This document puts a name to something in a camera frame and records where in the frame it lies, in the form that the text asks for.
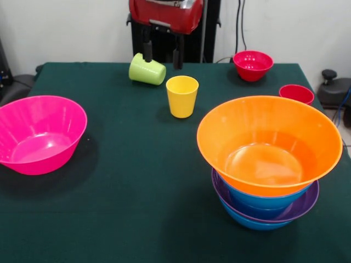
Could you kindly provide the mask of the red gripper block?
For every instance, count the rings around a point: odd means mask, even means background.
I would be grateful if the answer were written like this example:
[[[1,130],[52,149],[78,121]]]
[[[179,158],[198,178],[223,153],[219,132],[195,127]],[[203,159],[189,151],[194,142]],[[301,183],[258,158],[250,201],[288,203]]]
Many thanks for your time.
[[[143,25],[157,25],[172,32],[189,35],[198,27],[203,12],[203,1],[129,1],[129,10],[134,21]],[[152,61],[150,27],[143,26],[143,59]],[[173,67],[183,68],[184,36],[175,35]]]

